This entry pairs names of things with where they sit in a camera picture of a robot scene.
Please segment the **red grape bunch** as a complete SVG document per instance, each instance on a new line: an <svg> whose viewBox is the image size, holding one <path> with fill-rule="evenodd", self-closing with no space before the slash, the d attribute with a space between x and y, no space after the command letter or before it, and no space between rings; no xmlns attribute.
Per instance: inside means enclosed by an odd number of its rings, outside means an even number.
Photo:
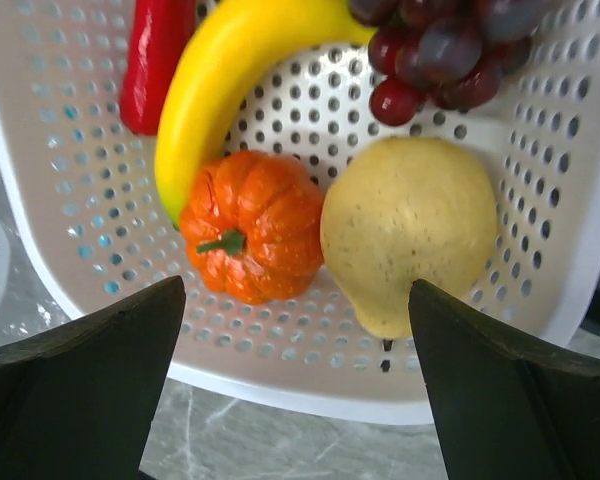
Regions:
<svg viewBox="0 0 600 480"><path fill-rule="evenodd" d="M383 75L369 107L398 127L431 102L468 111L491 101L528 62L532 34L550 9L536 0L350 1L352 17L375 30L368 61Z"/></svg>

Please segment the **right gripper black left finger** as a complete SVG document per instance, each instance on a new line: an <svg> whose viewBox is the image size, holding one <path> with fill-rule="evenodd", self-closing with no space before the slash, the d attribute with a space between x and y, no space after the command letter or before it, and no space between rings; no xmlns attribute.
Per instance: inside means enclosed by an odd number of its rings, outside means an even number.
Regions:
<svg viewBox="0 0 600 480"><path fill-rule="evenodd" d="M179 276L0 347L0 479L144 479L180 333Z"/></svg>

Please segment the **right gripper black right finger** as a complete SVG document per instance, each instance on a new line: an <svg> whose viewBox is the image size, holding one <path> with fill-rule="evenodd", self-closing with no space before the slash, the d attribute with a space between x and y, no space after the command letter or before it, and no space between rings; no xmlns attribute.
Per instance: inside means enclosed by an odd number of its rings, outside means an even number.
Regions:
<svg viewBox="0 0 600 480"><path fill-rule="evenodd" d="M600 479L600 359L425 280L409 313L449 478Z"/></svg>

